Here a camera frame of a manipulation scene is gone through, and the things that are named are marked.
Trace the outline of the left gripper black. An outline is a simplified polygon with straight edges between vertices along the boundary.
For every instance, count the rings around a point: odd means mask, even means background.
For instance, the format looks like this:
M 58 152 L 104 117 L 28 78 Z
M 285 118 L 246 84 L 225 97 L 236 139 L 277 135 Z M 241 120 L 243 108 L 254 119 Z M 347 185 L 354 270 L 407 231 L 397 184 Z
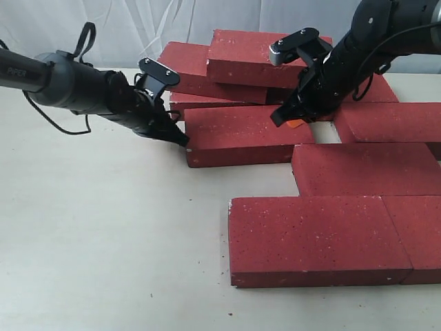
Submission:
M 136 77 L 134 85 L 127 82 L 122 72 L 113 72 L 107 78 L 105 119 L 140 137 L 186 148 L 190 138 L 178 128 L 161 98 L 167 84 L 146 73 Z

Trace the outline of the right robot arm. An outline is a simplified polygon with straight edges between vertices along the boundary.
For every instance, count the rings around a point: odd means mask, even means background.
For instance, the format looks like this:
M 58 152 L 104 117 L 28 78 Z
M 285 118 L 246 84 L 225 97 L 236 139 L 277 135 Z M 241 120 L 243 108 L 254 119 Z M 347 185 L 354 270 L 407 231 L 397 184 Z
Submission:
M 394 59 L 440 53 L 439 1 L 361 1 L 344 37 L 331 46 L 315 28 L 303 28 L 269 46 L 274 66 L 302 59 L 294 91 L 273 111 L 276 126 L 313 123 L 333 114 L 347 98 L 362 100 L 374 75 Z

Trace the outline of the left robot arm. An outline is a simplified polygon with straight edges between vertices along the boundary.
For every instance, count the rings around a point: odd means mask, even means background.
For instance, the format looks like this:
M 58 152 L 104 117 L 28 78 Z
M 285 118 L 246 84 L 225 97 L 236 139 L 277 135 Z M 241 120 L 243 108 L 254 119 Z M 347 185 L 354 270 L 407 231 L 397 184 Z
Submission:
M 32 59 L 1 50 L 1 86 L 22 90 L 31 104 L 97 115 L 140 137 L 185 147 L 189 137 L 177 126 L 161 98 L 179 84 L 179 74 L 149 57 L 139 61 L 131 85 L 122 72 L 97 70 L 58 51 Z

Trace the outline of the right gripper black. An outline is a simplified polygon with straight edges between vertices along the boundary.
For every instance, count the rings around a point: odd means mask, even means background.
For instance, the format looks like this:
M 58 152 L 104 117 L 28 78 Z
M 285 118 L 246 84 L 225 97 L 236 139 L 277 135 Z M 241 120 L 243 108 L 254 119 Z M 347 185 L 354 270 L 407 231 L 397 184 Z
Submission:
M 363 98 L 372 83 L 372 71 L 361 69 L 369 53 L 353 37 L 343 38 L 321 64 L 314 64 L 299 80 L 293 94 L 270 115 L 275 126 L 290 128 L 333 114 L 349 96 Z

